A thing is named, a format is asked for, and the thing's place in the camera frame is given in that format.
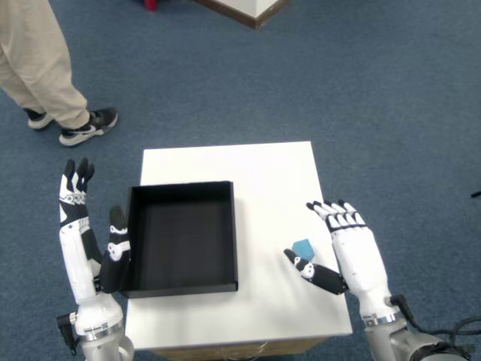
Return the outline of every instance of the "white tabletop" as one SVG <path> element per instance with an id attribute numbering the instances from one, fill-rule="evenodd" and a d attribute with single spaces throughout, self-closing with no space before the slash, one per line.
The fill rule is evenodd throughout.
<path id="1" fill-rule="evenodd" d="M 337 270 L 331 238 L 306 202 L 322 200 L 310 142 L 144 151 L 141 185 L 233 181 L 239 290 L 130 299 L 135 349 L 197 347 L 352 332 L 344 296 L 301 279 L 283 254 L 309 238 Z"/>

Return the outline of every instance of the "black box tray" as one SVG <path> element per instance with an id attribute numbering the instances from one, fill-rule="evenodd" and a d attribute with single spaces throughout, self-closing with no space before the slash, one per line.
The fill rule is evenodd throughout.
<path id="1" fill-rule="evenodd" d="M 232 182 L 132 187 L 129 298 L 238 289 Z"/>

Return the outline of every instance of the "blue cube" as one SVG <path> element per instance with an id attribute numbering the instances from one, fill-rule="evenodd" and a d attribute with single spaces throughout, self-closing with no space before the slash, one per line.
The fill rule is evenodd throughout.
<path id="1" fill-rule="evenodd" d="M 307 259 L 308 261 L 312 261 L 314 256 L 313 248 L 310 246 L 308 239 L 303 239 L 302 241 L 297 241 L 292 244 L 292 250 L 297 254 L 299 257 Z"/>

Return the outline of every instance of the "red object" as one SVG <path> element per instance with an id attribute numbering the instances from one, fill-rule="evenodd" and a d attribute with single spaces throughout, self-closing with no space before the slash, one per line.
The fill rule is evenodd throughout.
<path id="1" fill-rule="evenodd" d="M 155 11 L 157 9 L 157 0 L 144 0 L 144 4 L 148 11 Z"/>

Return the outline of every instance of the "beige pants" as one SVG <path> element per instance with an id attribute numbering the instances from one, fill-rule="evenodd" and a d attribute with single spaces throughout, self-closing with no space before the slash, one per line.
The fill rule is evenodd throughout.
<path id="1" fill-rule="evenodd" d="M 89 120 L 71 83 L 67 44 L 48 0 L 0 0 L 0 86 L 22 108 L 47 112 L 60 126 Z"/>

